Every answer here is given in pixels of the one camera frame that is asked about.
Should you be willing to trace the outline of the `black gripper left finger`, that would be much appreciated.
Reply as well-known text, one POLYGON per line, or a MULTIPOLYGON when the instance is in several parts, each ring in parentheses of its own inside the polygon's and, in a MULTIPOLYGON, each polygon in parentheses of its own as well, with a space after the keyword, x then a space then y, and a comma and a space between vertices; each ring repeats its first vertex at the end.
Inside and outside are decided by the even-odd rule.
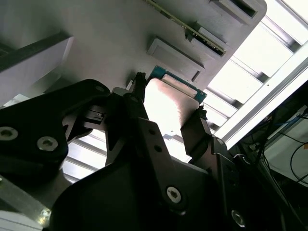
POLYGON ((106 134, 108 167, 133 164, 133 192, 145 204, 176 214, 186 211, 186 194, 158 125, 143 101, 144 73, 131 92, 118 95, 86 79, 0 111, 0 170, 35 180, 51 178, 68 155, 68 145, 92 130, 106 134))

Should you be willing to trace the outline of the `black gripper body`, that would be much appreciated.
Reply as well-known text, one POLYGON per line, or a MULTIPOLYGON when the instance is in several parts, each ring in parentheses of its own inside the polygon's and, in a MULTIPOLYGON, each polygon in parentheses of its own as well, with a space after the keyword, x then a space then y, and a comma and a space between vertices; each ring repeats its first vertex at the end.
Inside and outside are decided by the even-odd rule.
POLYGON ((110 164, 69 186, 57 199, 51 231, 223 231, 217 188, 206 171, 173 161, 186 203, 180 215, 154 192, 131 161, 110 164))

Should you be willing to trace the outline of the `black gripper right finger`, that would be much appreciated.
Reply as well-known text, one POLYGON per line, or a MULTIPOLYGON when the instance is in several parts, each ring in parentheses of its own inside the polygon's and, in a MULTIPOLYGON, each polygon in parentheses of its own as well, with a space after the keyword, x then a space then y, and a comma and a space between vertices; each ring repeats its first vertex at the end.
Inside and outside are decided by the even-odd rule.
POLYGON ((283 205, 256 165, 244 154, 230 155, 213 136, 203 107, 181 127, 190 164, 205 170, 205 202, 212 222, 221 231, 285 231, 283 205))

